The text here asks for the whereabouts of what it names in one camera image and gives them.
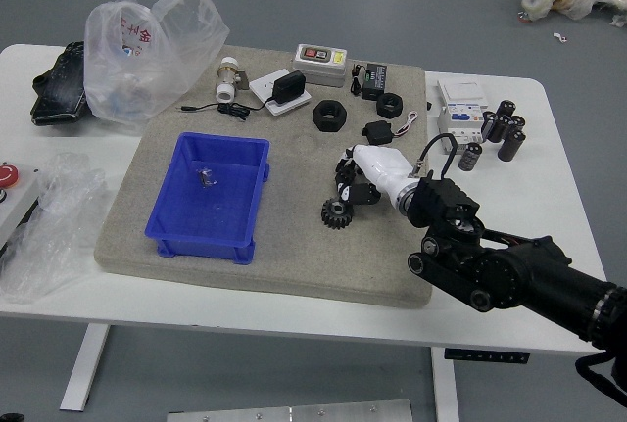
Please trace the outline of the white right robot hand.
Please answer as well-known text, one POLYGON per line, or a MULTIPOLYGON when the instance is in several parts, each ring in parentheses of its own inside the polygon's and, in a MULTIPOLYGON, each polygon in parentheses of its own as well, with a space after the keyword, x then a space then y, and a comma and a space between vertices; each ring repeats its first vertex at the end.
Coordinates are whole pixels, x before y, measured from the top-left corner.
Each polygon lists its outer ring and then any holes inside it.
POLYGON ((411 164, 398 149, 355 145, 335 169, 339 199, 349 205, 373 205, 385 193, 391 205, 406 214, 423 164, 423 159, 411 164))

